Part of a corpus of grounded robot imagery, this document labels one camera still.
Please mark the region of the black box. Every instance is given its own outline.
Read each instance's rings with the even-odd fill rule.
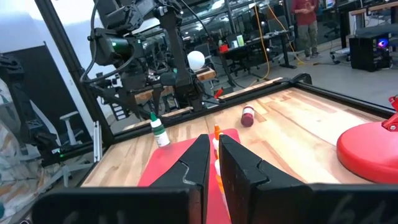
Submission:
[[[389,34],[359,35],[349,39],[351,67],[369,72],[390,67]],[[385,47],[378,46],[384,41]]]

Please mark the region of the wooden board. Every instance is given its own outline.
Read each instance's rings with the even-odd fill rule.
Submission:
[[[197,75],[197,77],[200,81],[212,79],[212,78],[216,77],[216,72],[213,69],[210,69],[209,71],[199,73]],[[149,91],[145,91],[143,93],[137,94],[135,96],[137,102],[140,103],[140,102],[145,102],[147,100],[150,100],[152,98],[152,92],[153,92],[153,90],[149,90]],[[162,92],[162,95],[169,95],[171,93],[173,93],[173,87],[165,86],[164,90]]]
[[[256,110],[251,128],[240,124],[242,109]],[[345,130],[381,118],[290,88],[167,129],[172,142],[212,133],[215,124],[236,128],[241,144],[306,183],[369,183],[337,160],[336,141]],[[114,145],[83,186],[135,186],[157,148],[152,134]]]

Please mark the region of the black table frame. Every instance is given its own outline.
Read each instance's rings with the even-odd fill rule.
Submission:
[[[289,43],[289,41],[287,40],[287,38],[288,38],[288,34],[289,34],[290,32],[291,32],[291,31],[280,32],[280,33],[278,33],[278,34],[274,34],[274,35],[269,36],[269,37],[267,37],[267,38],[264,38],[265,36],[263,35],[263,39],[264,39],[265,41],[267,41],[267,40],[272,40],[272,39],[276,39],[276,38],[279,37],[279,38],[280,38],[280,42],[281,42],[281,44],[282,44],[282,52],[283,52],[283,55],[284,55],[284,63],[283,63],[283,64],[280,64],[280,66],[281,66],[281,67],[285,67],[285,68],[295,69],[295,68],[297,68],[297,67],[294,66],[294,65],[291,65],[291,64],[289,63],[289,56],[288,56],[288,54],[287,54],[287,47],[286,47],[286,44]],[[246,45],[245,45],[245,46],[237,47],[237,48],[231,49],[231,50],[229,50],[229,51],[227,51],[227,52],[220,53],[221,64],[223,65],[223,69],[224,69],[224,71],[225,71],[225,74],[226,74],[227,77],[228,77],[228,84],[229,84],[229,85],[231,85],[232,87],[236,87],[236,85],[235,85],[235,83],[234,83],[234,78],[232,77],[231,73],[230,73],[229,70],[228,70],[228,64],[227,64],[227,61],[226,61],[226,54],[233,54],[233,52],[234,52],[235,50],[238,50],[238,49],[247,49],[247,48],[250,47],[251,45],[258,44],[258,43],[260,43],[260,42],[261,42],[261,39],[259,38],[258,40],[246,42]]]

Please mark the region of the white ball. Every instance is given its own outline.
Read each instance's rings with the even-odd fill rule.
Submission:
[[[192,70],[199,70],[205,65],[205,56],[201,52],[194,50],[188,54],[188,63]]]

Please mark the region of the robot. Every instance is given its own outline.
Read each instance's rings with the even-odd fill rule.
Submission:
[[[109,104],[116,104],[124,108],[126,117],[134,113],[138,118],[148,119],[150,111],[137,105],[134,95],[153,90],[155,113],[159,112],[160,93],[164,86],[174,86],[175,96],[181,108],[191,106],[194,111],[200,111],[202,106],[203,86],[196,74],[189,68],[187,55],[183,48],[180,35],[182,23],[181,5],[175,0],[141,0],[133,1],[130,5],[120,7],[106,16],[106,28],[92,27],[88,37],[93,57],[90,66],[81,76],[81,82],[104,98]],[[152,13],[165,29],[169,41],[170,51],[174,58],[177,74],[166,71],[157,79],[151,79],[145,70],[142,58],[145,57],[141,39],[132,31],[140,28],[144,16]],[[87,78],[94,63],[107,66],[114,65],[115,71],[107,74],[97,74],[97,78]],[[113,88],[112,81],[107,78],[117,75],[122,87]]]

